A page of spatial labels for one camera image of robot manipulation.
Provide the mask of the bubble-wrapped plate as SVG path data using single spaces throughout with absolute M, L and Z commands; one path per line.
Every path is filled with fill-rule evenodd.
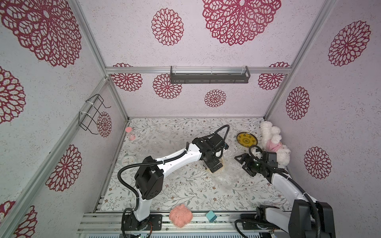
M 209 168 L 209 167 L 207 167 L 206 168 L 206 170 L 207 171 L 209 171 L 210 173 L 212 173 L 212 174 L 215 174 L 215 173 L 217 173 L 217 172 L 220 172 L 220 171 L 222 171 L 224 169 L 224 160 L 219 160 L 219 163 L 216 165 L 216 166 L 214 166 L 214 167 L 212 167 L 212 168 Z
M 237 134 L 236 136 L 236 140 L 237 142 L 246 147 L 246 148 L 250 148 L 251 146 L 257 146 L 258 145 L 258 139 L 256 136 L 254 136 L 252 133 L 250 132 L 240 132 Z

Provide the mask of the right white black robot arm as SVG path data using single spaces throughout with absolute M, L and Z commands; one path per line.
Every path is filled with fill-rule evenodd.
M 234 159 L 250 176 L 263 175 L 283 196 L 292 203 L 290 212 L 270 205 L 260 205 L 255 214 L 242 215 L 234 222 L 237 232 L 245 237 L 238 228 L 250 226 L 261 229 L 281 229 L 292 238 L 334 238 L 336 236 L 332 207 L 309 195 L 297 184 L 284 168 L 284 163 L 275 152 L 263 151 L 261 157 L 253 152 L 244 153 Z

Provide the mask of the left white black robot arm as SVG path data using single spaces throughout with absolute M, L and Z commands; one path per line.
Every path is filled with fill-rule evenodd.
M 210 137 L 195 138 L 192 143 L 187 143 L 185 148 L 169 156 L 158 159 L 151 156 L 145 158 L 135 174 L 139 195 L 138 206 L 133 211 L 135 219 L 141 222 L 150 216 L 152 199 L 162 191 L 164 179 L 171 173 L 197 161 L 202 161 L 207 170 L 215 173 L 223 167 L 221 158 L 228 148 L 224 138 L 214 133 Z

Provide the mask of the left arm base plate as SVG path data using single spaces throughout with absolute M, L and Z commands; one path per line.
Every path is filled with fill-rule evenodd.
M 162 228 L 162 218 L 160 214 L 151 214 L 143 221 L 138 221 L 134 214 L 125 215 L 122 218 L 121 230 L 129 231 L 160 231 Z

